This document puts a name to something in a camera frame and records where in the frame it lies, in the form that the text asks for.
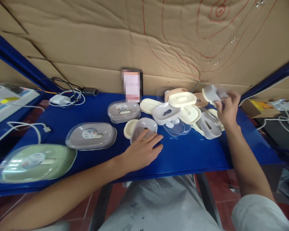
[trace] blurred phone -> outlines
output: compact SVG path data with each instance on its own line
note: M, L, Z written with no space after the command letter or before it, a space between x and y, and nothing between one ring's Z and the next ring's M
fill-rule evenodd
M140 103L143 95L143 75L138 69L123 68L122 94L125 94L126 102Z

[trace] electronic device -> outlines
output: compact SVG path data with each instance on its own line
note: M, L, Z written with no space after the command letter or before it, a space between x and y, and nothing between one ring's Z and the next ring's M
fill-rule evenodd
M0 85L0 122L18 111L22 106L28 104L39 96L39 93L33 89L23 88L18 94Z
M123 68L122 93L125 94L126 102L139 103L143 95L143 73L138 69Z

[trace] charger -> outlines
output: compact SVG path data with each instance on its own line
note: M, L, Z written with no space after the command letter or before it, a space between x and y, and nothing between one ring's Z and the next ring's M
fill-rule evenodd
M53 97L50 98L49 101L51 103L61 105L61 106L71 104L71 99L69 97L64 96L64 95L60 95L60 94L54 95Z

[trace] red tile floor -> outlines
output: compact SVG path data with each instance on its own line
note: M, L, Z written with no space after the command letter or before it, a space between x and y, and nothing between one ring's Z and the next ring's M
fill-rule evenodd
M47 107L47 102L42 102L40 106ZM35 109L28 118L24 121L27 123L33 123L40 116L41 110ZM239 201L241 196L232 192L229 188L239 188L238 180L233 169L208 172L206 173L208 178L213 197L215 199L223 228L226 231L233 231L234 226L230 219L231 212ZM121 198L126 192L127 188L123 188L122 183L113 185L108 209L106 212L106 219L116 210ZM83 202L81 202L76 208L64 215L60 220L68 220L71 225L71 231L87 231L90 225L90 221L94 214L94 209L97 203L100 190L92 193ZM7 211L12 207L23 203L32 197L35 193L28 193L22 195L12 195L0 197L0 220L4 217ZM289 205L278 204L286 217L289 219Z

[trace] person's right hand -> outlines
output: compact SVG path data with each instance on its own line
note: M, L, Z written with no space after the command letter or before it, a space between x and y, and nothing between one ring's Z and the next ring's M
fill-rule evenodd
M239 93L235 91L228 92L229 97L224 98L225 107L219 101L215 101L217 108L217 117L224 125L224 128L231 129L236 127L238 124L236 122L237 112L238 112L238 105L240 102L241 96Z
M145 135L150 132L149 129L145 129L135 140L134 143L129 146L125 152L119 157L123 162L124 168L128 172L136 171L148 166L153 160L155 160L158 154L163 149L163 145L160 144L153 148L162 138L162 135L153 133L144 139Z

